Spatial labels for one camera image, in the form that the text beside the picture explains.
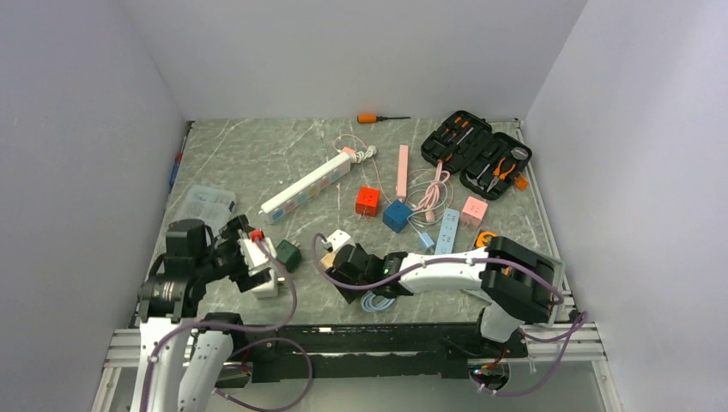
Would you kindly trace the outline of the beige orange cube adapter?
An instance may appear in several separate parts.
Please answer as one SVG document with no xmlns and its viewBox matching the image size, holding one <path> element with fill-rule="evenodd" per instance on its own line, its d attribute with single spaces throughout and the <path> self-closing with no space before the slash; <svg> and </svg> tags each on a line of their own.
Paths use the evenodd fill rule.
<svg viewBox="0 0 728 412">
<path fill-rule="evenodd" d="M 333 252 L 326 253 L 322 258 L 320 258 L 319 262 L 321 266 L 324 268 L 324 271 L 329 270 L 334 265 L 336 254 Z"/>
</svg>

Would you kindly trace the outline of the clear plastic screw box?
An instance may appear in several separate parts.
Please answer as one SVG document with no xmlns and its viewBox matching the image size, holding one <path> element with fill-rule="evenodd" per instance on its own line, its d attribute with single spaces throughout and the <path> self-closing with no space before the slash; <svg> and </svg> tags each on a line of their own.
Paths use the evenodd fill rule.
<svg viewBox="0 0 728 412">
<path fill-rule="evenodd" d="M 214 234 L 232 219 L 236 195 L 232 191 L 192 185 L 181 200 L 173 221 L 199 219 Z"/>
</svg>

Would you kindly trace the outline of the green cube socket adapter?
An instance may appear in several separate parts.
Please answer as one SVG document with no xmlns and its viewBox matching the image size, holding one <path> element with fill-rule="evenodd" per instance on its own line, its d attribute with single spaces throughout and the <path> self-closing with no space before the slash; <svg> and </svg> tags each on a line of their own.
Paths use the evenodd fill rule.
<svg viewBox="0 0 728 412">
<path fill-rule="evenodd" d="M 294 241 L 283 239 L 276 247 L 276 259 L 288 272 L 294 272 L 303 260 L 300 245 Z"/>
</svg>

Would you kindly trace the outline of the red cube socket adapter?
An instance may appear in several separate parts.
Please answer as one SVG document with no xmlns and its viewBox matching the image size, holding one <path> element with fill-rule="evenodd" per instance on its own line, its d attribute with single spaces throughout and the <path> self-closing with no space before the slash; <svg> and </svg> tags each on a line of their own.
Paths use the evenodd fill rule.
<svg viewBox="0 0 728 412">
<path fill-rule="evenodd" d="M 380 195 L 380 190 L 362 186 L 355 200 L 355 213 L 366 217 L 376 217 L 379 211 Z"/>
</svg>

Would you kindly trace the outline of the blue cube socket adapter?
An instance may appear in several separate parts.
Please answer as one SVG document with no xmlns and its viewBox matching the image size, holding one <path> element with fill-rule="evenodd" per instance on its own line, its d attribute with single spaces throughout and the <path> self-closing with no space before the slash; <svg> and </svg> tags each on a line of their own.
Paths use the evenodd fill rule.
<svg viewBox="0 0 728 412">
<path fill-rule="evenodd" d="M 409 224 L 413 210 L 405 203 L 395 200 L 383 212 L 383 223 L 394 233 L 401 233 Z"/>
</svg>

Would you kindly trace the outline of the white power strip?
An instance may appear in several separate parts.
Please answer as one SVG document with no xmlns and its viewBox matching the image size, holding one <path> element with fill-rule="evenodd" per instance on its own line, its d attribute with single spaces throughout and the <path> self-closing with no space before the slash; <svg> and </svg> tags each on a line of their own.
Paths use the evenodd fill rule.
<svg viewBox="0 0 728 412">
<path fill-rule="evenodd" d="M 350 171 L 351 165 L 352 158 L 349 154 L 344 152 L 338 154 L 264 202 L 259 214 L 269 223 L 281 220 L 285 215 L 316 197 L 322 190 L 336 183 Z"/>
</svg>

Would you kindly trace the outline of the light blue power strip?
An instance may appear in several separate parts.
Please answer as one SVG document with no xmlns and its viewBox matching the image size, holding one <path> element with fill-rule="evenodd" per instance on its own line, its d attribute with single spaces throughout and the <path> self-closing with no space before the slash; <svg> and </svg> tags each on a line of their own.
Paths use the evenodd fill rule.
<svg viewBox="0 0 728 412">
<path fill-rule="evenodd" d="M 440 230 L 436 240 L 433 240 L 425 232 L 419 236 L 427 254 L 449 254 L 453 251 L 459 223 L 459 212 L 455 209 L 445 209 L 440 223 Z"/>
</svg>

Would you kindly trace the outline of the pink power adapter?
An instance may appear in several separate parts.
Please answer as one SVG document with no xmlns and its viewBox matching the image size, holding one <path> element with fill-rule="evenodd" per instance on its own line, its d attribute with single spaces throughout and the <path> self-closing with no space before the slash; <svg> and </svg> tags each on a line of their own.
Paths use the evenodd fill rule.
<svg viewBox="0 0 728 412">
<path fill-rule="evenodd" d="M 401 144 L 399 146 L 397 158 L 396 199 L 402 203 L 405 202 L 407 197 L 409 151 L 410 148 L 408 145 Z"/>
</svg>

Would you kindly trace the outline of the pink cube socket adapter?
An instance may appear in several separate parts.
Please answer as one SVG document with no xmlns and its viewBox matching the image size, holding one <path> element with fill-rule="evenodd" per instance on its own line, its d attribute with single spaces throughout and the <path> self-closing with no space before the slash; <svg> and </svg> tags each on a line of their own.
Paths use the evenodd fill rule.
<svg viewBox="0 0 728 412">
<path fill-rule="evenodd" d="M 479 227 L 487 212 L 488 204 L 475 197 L 467 197 L 460 211 L 459 220 L 467 227 Z"/>
</svg>

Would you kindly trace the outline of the black tool case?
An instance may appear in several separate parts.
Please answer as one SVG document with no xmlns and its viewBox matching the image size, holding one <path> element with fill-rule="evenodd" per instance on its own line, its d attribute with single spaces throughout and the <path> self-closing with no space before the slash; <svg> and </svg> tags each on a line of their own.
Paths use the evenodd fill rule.
<svg viewBox="0 0 728 412">
<path fill-rule="evenodd" d="M 511 187 L 523 191 L 529 185 L 525 171 L 533 156 L 531 148 L 467 111 L 456 111 L 446 118 L 422 143 L 421 155 L 432 165 L 457 174 L 465 188 L 486 200 L 501 198 Z M 518 164 L 505 180 L 487 191 L 504 156 Z"/>
</svg>

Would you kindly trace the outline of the grey tool case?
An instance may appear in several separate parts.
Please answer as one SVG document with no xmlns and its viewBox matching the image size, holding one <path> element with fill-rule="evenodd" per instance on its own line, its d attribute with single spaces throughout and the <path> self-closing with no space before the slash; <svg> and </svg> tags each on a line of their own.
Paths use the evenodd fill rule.
<svg viewBox="0 0 728 412">
<path fill-rule="evenodd" d="M 498 235 L 484 248 L 491 258 L 520 264 L 555 290 L 562 291 L 565 265 L 560 259 Z M 512 265 L 488 263 L 482 274 L 482 285 L 485 294 L 515 318 L 523 315 L 527 324 L 552 325 L 555 322 L 557 296 L 523 270 Z"/>
</svg>

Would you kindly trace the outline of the white cube socket adapter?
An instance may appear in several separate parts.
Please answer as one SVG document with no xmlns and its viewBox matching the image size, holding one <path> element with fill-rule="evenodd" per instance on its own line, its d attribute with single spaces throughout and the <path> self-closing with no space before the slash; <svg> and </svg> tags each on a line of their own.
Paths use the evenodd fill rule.
<svg viewBox="0 0 728 412">
<path fill-rule="evenodd" d="M 253 288 L 251 293 L 258 300 L 277 297 L 281 292 L 282 285 L 285 283 L 286 278 L 281 276 L 278 271 L 272 267 L 262 270 L 261 274 L 267 275 L 268 280 Z"/>
</svg>

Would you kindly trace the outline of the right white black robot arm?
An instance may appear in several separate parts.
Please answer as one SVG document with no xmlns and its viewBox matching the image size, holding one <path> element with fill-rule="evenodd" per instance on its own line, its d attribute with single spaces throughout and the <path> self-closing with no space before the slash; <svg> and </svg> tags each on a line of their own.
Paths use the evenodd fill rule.
<svg viewBox="0 0 728 412">
<path fill-rule="evenodd" d="M 406 251 L 377 257 L 359 244 L 334 251 L 324 277 L 341 291 L 373 291 L 393 299 L 440 290 L 479 290 L 488 304 L 473 333 L 476 351 L 493 356 L 523 324 L 549 322 L 564 301 L 560 261 L 502 236 L 486 247 L 420 255 Z"/>
</svg>

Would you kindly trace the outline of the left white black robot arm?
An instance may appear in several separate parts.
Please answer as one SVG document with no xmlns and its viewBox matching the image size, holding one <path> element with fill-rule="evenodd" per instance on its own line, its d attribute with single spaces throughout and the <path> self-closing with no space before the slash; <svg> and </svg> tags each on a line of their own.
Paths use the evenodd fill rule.
<svg viewBox="0 0 728 412">
<path fill-rule="evenodd" d="M 204 409 L 225 362 L 245 353 L 249 340 L 239 314 L 197 313 L 212 282 L 227 278 L 246 292 L 270 280 L 269 270 L 255 270 L 240 249 L 254 230 L 246 215 L 218 232 L 198 218 L 168 226 L 166 250 L 137 294 L 140 354 L 132 410 Z"/>
</svg>

